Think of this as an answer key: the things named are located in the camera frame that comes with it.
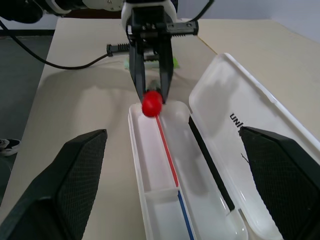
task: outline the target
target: red ball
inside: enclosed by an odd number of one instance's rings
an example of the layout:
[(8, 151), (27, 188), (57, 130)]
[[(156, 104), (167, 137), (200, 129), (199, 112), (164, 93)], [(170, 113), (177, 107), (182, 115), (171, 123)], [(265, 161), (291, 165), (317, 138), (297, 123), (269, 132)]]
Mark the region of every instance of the red ball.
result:
[(157, 91), (148, 91), (142, 100), (142, 112), (146, 117), (153, 118), (162, 110), (162, 96)]

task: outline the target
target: white table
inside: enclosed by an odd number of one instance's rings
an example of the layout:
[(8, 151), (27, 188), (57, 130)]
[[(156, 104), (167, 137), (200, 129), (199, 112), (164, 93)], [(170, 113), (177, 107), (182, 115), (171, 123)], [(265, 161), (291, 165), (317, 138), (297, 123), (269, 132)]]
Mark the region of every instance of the white table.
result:
[[(229, 52), (320, 139), (320, 44), (270, 20), (201, 20), (199, 37), (205, 44), (192, 36), (172, 41), (181, 69), (174, 71), (169, 99), (188, 104), (214, 52)], [(119, 20), (60, 19), (47, 60), (82, 65), (104, 54), (106, 44), (122, 42), (127, 37)], [(83, 239), (145, 239), (127, 119), (129, 106), (139, 99), (123, 61), (109, 58), (80, 71), (44, 68), (0, 223), (65, 142), (107, 129), (99, 188)], [(157, 74), (148, 71), (148, 78)], [(248, 231), (251, 240), (258, 239)]]

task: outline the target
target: textured black pad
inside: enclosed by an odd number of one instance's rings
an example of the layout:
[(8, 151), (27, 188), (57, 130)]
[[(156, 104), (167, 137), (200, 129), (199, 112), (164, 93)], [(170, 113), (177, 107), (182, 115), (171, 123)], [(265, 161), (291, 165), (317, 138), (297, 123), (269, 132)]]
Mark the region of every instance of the textured black pad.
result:
[(319, 238), (320, 166), (294, 140), (239, 131), (256, 189), (285, 240)]
[(81, 240), (96, 198), (106, 141), (107, 132), (97, 130), (67, 142), (6, 217), (0, 239)]

